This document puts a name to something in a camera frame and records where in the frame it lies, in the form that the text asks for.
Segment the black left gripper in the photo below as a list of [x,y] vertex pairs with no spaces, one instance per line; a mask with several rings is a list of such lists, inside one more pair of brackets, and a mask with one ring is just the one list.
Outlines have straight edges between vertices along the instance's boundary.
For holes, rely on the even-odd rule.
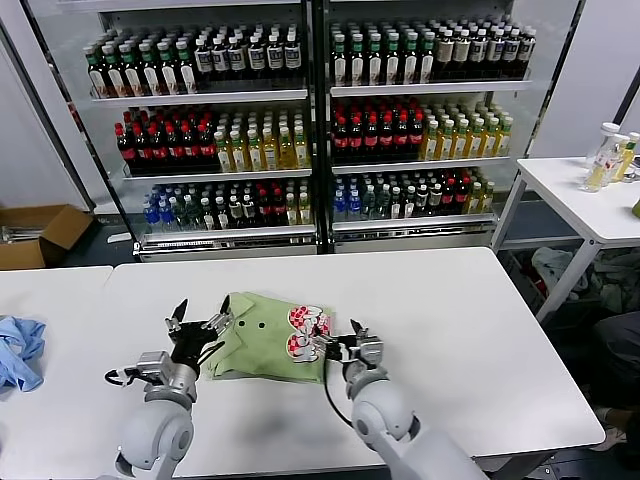
[[227,295],[218,313],[205,322],[182,323],[188,300],[184,299],[165,319],[168,333],[172,334],[174,343],[173,360],[199,360],[204,347],[218,340],[219,334],[224,333],[234,321],[234,314],[230,307],[231,298]]

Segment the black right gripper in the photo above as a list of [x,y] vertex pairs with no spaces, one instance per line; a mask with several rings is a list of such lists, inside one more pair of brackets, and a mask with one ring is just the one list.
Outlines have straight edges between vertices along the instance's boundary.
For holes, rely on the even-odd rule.
[[332,336],[315,329],[311,336],[312,344],[317,350],[327,353],[331,361],[356,361],[360,358],[360,343],[368,338],[368,329],[360,322],[351,319],[350,325],[354,335]]

